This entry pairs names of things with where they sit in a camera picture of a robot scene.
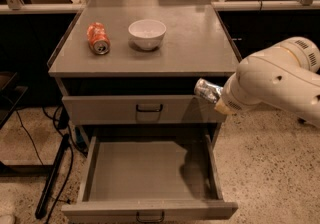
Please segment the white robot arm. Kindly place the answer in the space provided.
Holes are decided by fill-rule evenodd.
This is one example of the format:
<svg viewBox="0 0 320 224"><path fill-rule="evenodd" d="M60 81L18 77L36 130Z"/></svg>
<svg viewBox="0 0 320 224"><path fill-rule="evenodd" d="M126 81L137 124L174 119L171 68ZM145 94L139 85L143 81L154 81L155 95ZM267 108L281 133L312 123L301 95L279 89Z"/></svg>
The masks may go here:
<svg viewBox="0 0 320 224"><path fill-rule="evenodd" d="M215 110L233 114L265 103L320 126L320 51L291 37L245 57L223 87Z"/></svg>

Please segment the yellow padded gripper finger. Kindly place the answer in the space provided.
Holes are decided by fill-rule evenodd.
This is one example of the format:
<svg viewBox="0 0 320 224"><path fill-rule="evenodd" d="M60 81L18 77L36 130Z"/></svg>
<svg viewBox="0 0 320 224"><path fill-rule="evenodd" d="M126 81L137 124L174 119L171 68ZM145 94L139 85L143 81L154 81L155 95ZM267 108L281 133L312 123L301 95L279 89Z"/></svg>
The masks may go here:
<svg viewBox="0 0 320 224"><path fill-rule="evenodd" d="M234 111L232 111L224 102L222 99L219 99L217 103L215 104L214 109L224 115L232 115L234 114Z"/></svg>

